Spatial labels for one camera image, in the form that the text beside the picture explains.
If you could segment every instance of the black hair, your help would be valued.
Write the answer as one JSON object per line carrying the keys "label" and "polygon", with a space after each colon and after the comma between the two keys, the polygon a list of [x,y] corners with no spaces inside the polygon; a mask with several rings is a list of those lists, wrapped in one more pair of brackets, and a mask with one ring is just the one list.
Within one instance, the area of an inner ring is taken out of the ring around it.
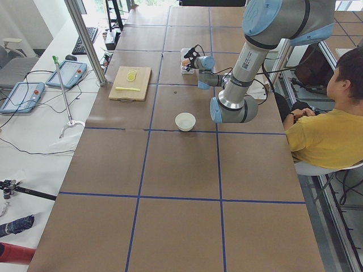
{"label": "black hair", "polygon": [[340,57],[336,67],[339,68],[336,81],[349,80],[349,97],[353,102],[359,103],[359,100],[363,100],[363,49],[354,48],[346,52]]}

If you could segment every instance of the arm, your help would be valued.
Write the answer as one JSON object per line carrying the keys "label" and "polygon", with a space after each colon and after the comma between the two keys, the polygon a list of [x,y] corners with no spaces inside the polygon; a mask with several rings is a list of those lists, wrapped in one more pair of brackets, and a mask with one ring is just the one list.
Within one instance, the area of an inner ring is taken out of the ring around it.
{"label": "arm", "polygon": [[331,36],[334,27],[334,0],[252,0],[244,13],[246,43],[217,97],[210,102],[214,122],[249,122],[258,105],[246,95],[268,52],[282,38],[292,46],[307,45]]}
{"label": "arm", "polygon": [[294,125],[294,123],[303,116],[315,116],[315,112],[312,111],[309,108],[306,109],[295,109],[292,112],[290,112],[285,120],[283,121],[284,130],[288,130],[290,127]]}

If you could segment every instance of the robotic arm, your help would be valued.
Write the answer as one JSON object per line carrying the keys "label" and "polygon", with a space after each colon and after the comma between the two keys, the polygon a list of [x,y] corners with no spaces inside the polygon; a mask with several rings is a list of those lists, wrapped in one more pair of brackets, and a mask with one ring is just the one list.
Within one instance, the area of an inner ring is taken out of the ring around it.
{"label": "robotic arm", "polygon": [[246,93],[268,52],[283,38],[290,39],[291,46],[327,39],[333,31],[334,11],[335,0],[250,1],[243,20],[246,43],[228,80],[211,73],[214,67],[211,56],[191,58],[191,66],[200,69],[200,88],[223,87],[218,97],[210,101],[212,120],[217,123],[251,121],[257,115],[258,105]]}

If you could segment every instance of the tripod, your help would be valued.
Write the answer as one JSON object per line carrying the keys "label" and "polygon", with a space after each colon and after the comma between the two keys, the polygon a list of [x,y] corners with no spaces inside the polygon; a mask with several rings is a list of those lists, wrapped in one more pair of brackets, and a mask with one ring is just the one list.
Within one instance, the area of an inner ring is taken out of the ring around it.
{"label": "tripod", "polygon": [[14,192],[21,192],[24,194],[31,194],[32,196],[36,196],[36,197],[41,197],[41,198],[45,198],[45,199],[49,199],[49,200],[56,200],[56,196],[55,195],[51,195],[51,194],[45,194],[42,192],[38,192],[35,190],[31,190],[31,189],[27,189],[24,187],[20,187],[18,186],[20,183],[16,183],[16,180],[4,180],[4,181],[0,181],[0,189],[4,190],[4,198],[5,196],[8,196],[8,198],[10,198],[10,195],[13,195]]}

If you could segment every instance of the man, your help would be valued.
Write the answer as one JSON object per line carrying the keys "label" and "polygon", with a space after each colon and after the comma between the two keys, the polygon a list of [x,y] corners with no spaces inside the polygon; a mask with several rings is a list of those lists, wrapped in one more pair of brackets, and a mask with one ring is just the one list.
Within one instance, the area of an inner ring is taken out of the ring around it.
{"label": "man", "polygon": [[295,109],[283,121],[294,161],[328,169],[363,160],[363,49],[344,54],[327,87],[331,112]]}

